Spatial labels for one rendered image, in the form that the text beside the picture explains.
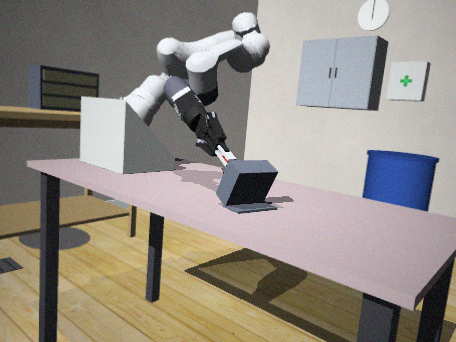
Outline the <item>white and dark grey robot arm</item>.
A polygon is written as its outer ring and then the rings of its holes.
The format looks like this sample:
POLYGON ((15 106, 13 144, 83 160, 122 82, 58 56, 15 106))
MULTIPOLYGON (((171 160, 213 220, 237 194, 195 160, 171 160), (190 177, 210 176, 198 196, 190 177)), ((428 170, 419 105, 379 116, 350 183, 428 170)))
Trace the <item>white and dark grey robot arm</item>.
POLYGON ((162 75, 148 76, 139 88, 120 100, 126 100, 149 127, 167 99, 185 123, 183 114, 189 106, 199 104, 204 108, 217 99, 219 62, 227 58, 234 70, 246 73, 262 65, 269 53, 269 40, 259 34, 254 14, 239 14, 234 18, 232 28, 233 31, 197 42, 180 42, 174 38, 161 40, 157 55, 162 75))

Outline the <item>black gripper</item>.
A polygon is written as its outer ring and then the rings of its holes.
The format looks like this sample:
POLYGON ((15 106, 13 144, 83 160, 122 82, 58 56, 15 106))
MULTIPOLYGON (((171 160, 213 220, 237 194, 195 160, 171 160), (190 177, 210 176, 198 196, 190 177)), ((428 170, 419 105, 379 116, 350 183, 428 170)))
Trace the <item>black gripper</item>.
POLYGON ((223 156, 227 161, 236 160, 235 156, 225 145, 226 135, 218 121, 216 112, 207 113, 203 106, 194 104, 185 110, 183 119, 196 134, 198 143, 195 145, 197 147, 203 149, 210 156, 218 156, 225 167, 228 163, 223 156))

